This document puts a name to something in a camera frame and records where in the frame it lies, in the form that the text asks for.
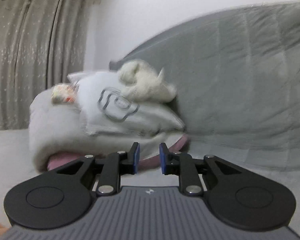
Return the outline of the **white printed pillow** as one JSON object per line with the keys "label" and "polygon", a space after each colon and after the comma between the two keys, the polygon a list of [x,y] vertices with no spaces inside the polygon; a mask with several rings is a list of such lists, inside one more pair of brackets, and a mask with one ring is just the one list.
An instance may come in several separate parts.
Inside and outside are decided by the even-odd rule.
{"label": "white printed pillow", "polygon": [[77,90],[80,122],[90,135],[133,134],[153,137],[161,132],[184,130],[182,120],[168,107],[124,98],[116,72],[76,72],[68,80]]}

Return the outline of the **pink pillow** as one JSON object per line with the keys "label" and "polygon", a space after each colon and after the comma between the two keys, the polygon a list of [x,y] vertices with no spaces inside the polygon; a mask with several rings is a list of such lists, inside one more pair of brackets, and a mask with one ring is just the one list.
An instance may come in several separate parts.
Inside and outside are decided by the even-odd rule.
{"label": "pink pillow", "polygon": [[[178,137],[177,140],[173,140],[174,143],[166,143],[168,150],[170,152],[180,152],[189,142],[189,136],[183,134]],[[80,157],[83,157],[82,153],[73,153],[73,152],[58,152],[49,157],[47,161],[47,170],[53,170],[60,166],[63,166],[71,161],[74,161]],[[152,168],[157,168],[160,166],[160,156],[159,152],[152,153],[149,157],[140,156],[140,161],[138,168],[140,170],[149,170]]]}

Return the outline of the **grey folded duvet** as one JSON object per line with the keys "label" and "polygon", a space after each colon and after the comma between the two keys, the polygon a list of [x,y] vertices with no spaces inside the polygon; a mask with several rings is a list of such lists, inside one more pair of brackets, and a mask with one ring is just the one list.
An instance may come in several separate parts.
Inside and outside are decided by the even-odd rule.
{"label": "grey folded duvet", "polygon": [[125,134],[88,135],[80,122],[80,111],[74,104],[56,104],[52,91],[38,94],[30,105],[29,149],[35,169],[47,171],[47,161],[58,152],[92,154],[98,157],[117,151],[129,151],[134,142],[140,144],[140,156],[149,157],[159,151],[160,143],[174,143],[183,132],[159,133],[154,137]]}

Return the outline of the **cream plush toy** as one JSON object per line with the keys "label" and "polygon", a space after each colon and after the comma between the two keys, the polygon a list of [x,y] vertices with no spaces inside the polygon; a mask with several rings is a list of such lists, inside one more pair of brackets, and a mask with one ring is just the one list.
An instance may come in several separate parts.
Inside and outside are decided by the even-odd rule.
{"label": "cream plush toy", "polygon": [[125,85],[121,94],[130,101],[168,103],[177,96],[176,87],[165,81],[164,69],[157,72],[143,60],[124,63],[117,74]]}

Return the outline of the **grey quilted headboard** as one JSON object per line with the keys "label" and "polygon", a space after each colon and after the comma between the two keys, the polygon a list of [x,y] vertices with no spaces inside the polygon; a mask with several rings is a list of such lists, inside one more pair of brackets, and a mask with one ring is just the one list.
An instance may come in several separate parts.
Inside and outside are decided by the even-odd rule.
{"label": "grey quilted headboard", "polygon": [[139,45],[177,87],[172,109],[194,145],[233,162],[300,169],[300,2],[205,15]]}

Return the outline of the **grey star curtain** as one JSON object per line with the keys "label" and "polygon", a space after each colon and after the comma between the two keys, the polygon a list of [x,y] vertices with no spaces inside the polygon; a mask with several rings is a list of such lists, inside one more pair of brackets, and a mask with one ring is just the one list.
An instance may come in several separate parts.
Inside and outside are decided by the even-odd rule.
{"label": "grey star curtain", "polygon": [[83,69],[93,0],[0,0],[0,130],[23,129],[42,91]]}

